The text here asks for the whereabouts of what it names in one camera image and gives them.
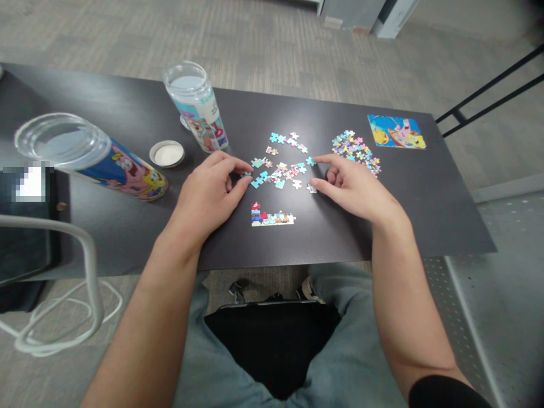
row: patrick star image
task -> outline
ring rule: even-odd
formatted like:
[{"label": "patrick star image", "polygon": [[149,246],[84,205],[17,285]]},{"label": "patrick star image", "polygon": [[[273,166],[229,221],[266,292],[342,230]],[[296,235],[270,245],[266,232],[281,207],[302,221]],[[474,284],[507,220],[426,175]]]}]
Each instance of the patrick star image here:
[{"label": "patrick star image", "polygon": [[410,121],[408,119],[404,119],[402,126],[397,124],[395,131],[397,132],[397,141],[404,146],[408,144],[411,147],[412,143],[410,141],[410,133],[412,132],[412,128],[410,126]]},{"label": "patrick star image", "polygon": [[149,169],[140,166],[117,146],[113,146],[112,149],[115,152],[112,160],[115,160],[116,164],[125,171],[126,182],[121,184],[117,180],[108,180],[107,187],[135,195],[140,199],[148,199],[147,192],[150,190],[150,185],[144,181],[144,177],[149,173]]}]

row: white cable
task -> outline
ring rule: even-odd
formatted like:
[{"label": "white cable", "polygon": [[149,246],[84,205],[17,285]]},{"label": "white cable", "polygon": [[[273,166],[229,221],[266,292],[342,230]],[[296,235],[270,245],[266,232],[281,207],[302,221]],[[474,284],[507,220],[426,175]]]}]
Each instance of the white cable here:
[{"label": "white cable", "polygon": [[[100,291],[98,288],[99,281],[96,276],[95,243],[87,231],[72,224],[62,223],[59,221],[14,215],[0,215],[0,227],[39,228],[42,230],[54,230],[58,232],[64,232],[76,237],[81,243],[81,246],[83,247],[85,282],[82,282],[73,289],[69,290],[64,296],[51,299],[51,304],[49,304],[47,307],[44,306],[45,303],[40,304],[32,312],[28,325],[21,331],[13,329],[8,324],[0,320],[0,329],[15,337],[15,348],[17,350],[32,354],[34,357],[46,357],[59,351],[69,349],[70,347],[77,346],[83,343],[85,340],[91,338],[98,331],[102,323],[106,323],[111,317],[113,317],[113,315],[115,315],[121,309],[123,305],[123,298],[121,294],[108,282],[103,280],[100,281],[100,283],[108,287],[118,298],[118,304],[115,310],[107,315],[105,319],[103,319],[104,307],[102,305],[102,297],[100,296]],[[89,303],[70,297],[71,294],[73,294],[76,290],[80,289],[84,285],[87,285]],[[54,308],[59,306],[64,301],[71,301],[73,303],[85,306],[87,308],[87,317],[75,327],[58,336],[56,339],[45,342],[39,341],[32,337],[36,325],[49,312],[51,312]],[[77,330],[89,319],[91,320],[91,327],[87,331],[72,340],[59,341],[65,338],[68,334]]]}]

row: person's left hand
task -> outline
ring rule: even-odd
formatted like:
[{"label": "person's left hand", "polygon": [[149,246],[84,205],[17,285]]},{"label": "person's left hand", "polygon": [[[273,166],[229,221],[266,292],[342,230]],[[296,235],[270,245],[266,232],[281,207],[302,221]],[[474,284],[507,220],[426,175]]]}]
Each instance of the person's left hand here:
[{"label": "person's left hand", "polygon": [[223,151],[216,151],[204,160],[185,180],[176,208],[161,235],[180,244],[201,246],[230,217],[252,180],[249,176],[242,177],[233,188],[229,175],[233,171],[242,175],[253,172],[253,167]]}]

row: gray carpet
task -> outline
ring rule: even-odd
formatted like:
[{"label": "gray carpet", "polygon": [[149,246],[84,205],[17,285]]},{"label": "gray carpet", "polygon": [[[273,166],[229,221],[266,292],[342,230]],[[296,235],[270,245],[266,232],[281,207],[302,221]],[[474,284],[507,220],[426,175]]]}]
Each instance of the gray carpet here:
[{"label": "gray carpet", "polygon": [[[494,44],[408,23],[395,41],[326,29],[315,12],[265,0],[0,0],[0,61],[66,70],[159,79],[170,62],[193,60],[216,87],[430,112],[439,116],[531,46]],[[539,75],[539,59],[478,98],[476,112]],[[470,189],[544,171],[542,85],[447,140]],[[303,267],[213,271],[210,311],[231,303],[239,278],[248,300],[274,292],[286,298],[305,277]],[[138,277],[112,278],[128,299]],[[57,282],[49,298],[77,281]],[[111,297],[105,303],[112,306]],[[67,307],[39,334],[71,325],[83,312]],[[4,316],[22,327],[22,313]],[[0,406],[78,404],[119,317],[85,345],[46,359],[12,350],[0,333]]]}]

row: finger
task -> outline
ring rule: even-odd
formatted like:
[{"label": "finger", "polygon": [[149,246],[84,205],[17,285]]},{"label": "finger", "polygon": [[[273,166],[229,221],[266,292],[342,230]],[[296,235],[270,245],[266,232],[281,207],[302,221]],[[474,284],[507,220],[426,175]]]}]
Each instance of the finger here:
[{"label": "finger", "polygon": [[234,172],[238,175],[243,175],[245,173],[245,170],[242,170],[242,169],[234,169]]},{"label": "finger", "polygon": [[227,183],[225,184],[225,188],[227,189],[227,193],[230,193],[232,190],[232,179],[231,176],[227,176]]},{"label": "finger", "polygon": [[251,167],[249,163],[232,156],[220,161],[214,167],[225,174],[232,173],[234,169],[244,170],[250,173],[253,171],[253,167]]},{"label": "finger", "polygon": [[339,199],[341,193],[340,188],[333,186],[328,181],[321,178],[313,178],[310,180],[310,184],[312,184],[317,191],[322,192],[326,196],[329,196],[334,201],[337,201]]},{"label": "finger", "polygon": [[346,163],[349,163],[349,160],[341,156],[338,156],[337,154],[334,154],[334,153],[314,157],[313,161],[316,163],[330,163],[333,166],[339,168],[340,170],[343,168],[343,165],[345,165]]},{"label": "finger", "polygon": [[252,179],[249,176],[242,177],[240,180],[238,180],[232,191],[227,194],[227,201],[233,209],[238,205],[245,192],[248,190],[251,180]]},{"label": "finger", "polygon": [[336,177],[336,182],[334,183],[334,185],[336,187],[342,187],[343,184],[344,184],[344,177],[342,176],[341,173],[339,173],[338,176]]},{"label": "finger", "polygon": [[228,159],[229,157],[231,157],[231,156],[226,154],[224,151],[216,150],[211,155],[209,155],[206,158],[206,160],[204,160],[202,162],[200,167],[210,168],[210,167],[216,165],[217,163],[219,163],[219,162],[221,162],[221,161],[223,161],[225,159]]},{"label": "finger", "polygon": [[329,171],[327,172],[327,180],[329,180],[329,183],[334,184],[338,177],[339,171],[340,170],[338,170],[338,168],[336,168],[335,166],[330,167]]}]

